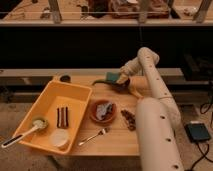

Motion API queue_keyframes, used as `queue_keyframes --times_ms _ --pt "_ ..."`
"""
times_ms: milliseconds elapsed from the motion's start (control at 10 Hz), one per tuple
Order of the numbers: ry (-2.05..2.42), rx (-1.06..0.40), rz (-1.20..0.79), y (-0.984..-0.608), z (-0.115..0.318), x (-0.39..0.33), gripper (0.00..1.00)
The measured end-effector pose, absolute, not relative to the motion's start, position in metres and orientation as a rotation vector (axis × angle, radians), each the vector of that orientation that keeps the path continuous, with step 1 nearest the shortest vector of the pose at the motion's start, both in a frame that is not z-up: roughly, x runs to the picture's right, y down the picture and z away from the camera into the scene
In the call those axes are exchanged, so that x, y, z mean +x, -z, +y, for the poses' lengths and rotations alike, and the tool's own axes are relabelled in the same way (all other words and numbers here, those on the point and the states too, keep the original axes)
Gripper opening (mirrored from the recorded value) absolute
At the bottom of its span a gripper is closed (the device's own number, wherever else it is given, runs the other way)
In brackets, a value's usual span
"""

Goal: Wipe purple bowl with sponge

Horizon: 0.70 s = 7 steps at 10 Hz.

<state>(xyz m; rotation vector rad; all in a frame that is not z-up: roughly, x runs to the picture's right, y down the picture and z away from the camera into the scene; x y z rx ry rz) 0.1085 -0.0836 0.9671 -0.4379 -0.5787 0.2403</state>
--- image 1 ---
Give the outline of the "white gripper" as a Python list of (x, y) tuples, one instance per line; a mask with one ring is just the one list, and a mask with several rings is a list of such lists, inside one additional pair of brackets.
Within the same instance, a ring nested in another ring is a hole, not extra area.
[(120, 68), (120, 74), (124, 78), (136, 75), (142, 70), (142, 66), (138, 58), (134, 58), (125, 63), (124, 66)]

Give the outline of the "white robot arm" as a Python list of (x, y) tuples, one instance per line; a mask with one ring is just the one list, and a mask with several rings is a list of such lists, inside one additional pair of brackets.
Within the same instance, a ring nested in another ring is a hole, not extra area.
[(177, 104), (156, 69), (159, 56), (147, 47), (120, 68), (118, 84), (133, 78), (140, 70), (145, 74), (151, 97), (143, 97), (135, 87), (129, 90), (138, 97), (136, 133), (142, 171), (184, 171), (174, 130), (181, 124)]

